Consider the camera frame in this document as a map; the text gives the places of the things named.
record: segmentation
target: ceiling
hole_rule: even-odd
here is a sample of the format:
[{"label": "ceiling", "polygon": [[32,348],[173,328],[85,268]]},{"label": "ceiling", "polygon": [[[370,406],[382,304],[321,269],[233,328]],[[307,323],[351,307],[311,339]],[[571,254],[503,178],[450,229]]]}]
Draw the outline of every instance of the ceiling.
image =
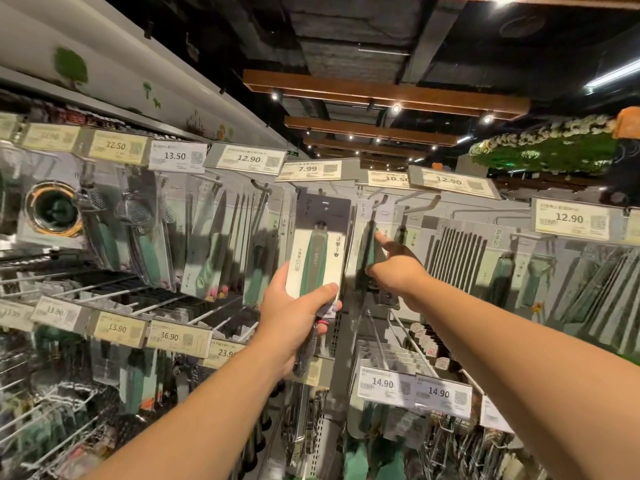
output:
[{"label": "ceiling", "polygon": [[[319,118],[480,138],[533,128],[559,116],[615,113],[640,104],[630,77],[592,95],[586,82],[640,58],[640,11],[464,0],[107,0],[291,142],[374,138],[285,126]],[[478,116],[252,93],[247,69],[471,93],[524,96],[529,113],[484,125]],[[473,139],[450,148],[384,140],[417,150],[423,164],[455,166]],[[313,154],[353,153],[313,145]],[[408,157],[370,154],[401,168]]]}]

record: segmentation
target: hanging greenery decoration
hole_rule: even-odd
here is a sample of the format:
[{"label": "hanging greenery decoration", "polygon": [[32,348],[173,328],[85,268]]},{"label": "hanging greenery decoration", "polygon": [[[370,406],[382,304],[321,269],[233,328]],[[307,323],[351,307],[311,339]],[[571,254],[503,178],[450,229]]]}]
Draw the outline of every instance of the hanging greenery decoration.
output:
[{"label": "hanging greenery decoration", "polygon": [[615,117],[572,119],[520,134],[503,134],[469,150],[475,163],[489,168],[601,173],[618,144],[612,138]]}]

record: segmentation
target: green tree decal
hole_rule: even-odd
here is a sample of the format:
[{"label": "green tree decal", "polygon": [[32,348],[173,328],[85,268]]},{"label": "green tree decal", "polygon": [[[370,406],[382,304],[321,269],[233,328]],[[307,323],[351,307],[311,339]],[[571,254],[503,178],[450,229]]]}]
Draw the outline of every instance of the green tree decal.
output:
[{"label": "green tree decal", "polygon": [[54,56],[54,64],[56,72],[69,81],[71,89],[77,91],[77,84],[89,82],[86,64],[80,55],[73,50],[64,47],[58,47]]},{"label": "green tree decal", "polygon": [[148,82],[144,82],[142,84],[142,87],[144,88],[145,92],[147,93],[147,99],[149,99],[149,93],[151,92],[151,84],[149,84]]}]

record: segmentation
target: hand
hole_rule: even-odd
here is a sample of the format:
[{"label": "hand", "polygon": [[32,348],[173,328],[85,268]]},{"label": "hand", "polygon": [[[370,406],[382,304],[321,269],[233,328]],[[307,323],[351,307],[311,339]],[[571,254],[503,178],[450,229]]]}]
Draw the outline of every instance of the hand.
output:
[{"label": "hand", "polygon": [[388,251],[388,257],[386,261],[369,266],[367,274],[380,287],[400,296],[412,311],[419,313],[415,297],[420,293],[420,284],[424,282],[421,278],[428,276],[427,271],[406,246],[391,240],[380,231],[376,232],[376,241]]},{"label": "hand", "polygon": [[[285,289],[288,272],[289,263],[286,262],[276,271],[264,291],[260,325],[254,337],[256,342],[276,352],[283,377],[293,370],[296,352],[307,338],[316,320],[316,312],[325,303],[332,302],[338,294],[338,285],[331,283],[300,298],[292,298]],[[338,301],[336,311],[341,308],[342,302]],[[326,330],[324,323],[318,323],[318,335],[324,335]]]}]

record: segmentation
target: person's right hand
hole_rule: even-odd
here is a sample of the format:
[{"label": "person's right hand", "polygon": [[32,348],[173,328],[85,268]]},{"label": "person's right hand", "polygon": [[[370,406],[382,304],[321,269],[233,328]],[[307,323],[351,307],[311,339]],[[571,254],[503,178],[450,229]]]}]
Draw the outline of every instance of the person's right hand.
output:
[{"label": "person's right hand", "polygon": [[367,274],[381,288],[400,296],[412,311],[419,312],[415,297],[420,294],[423,278],[428,277],[427,271],[406,246],[391,240],[380,231],[376,232],[376,241],[388,252],[388,257],[386,261],[369,266]]}]

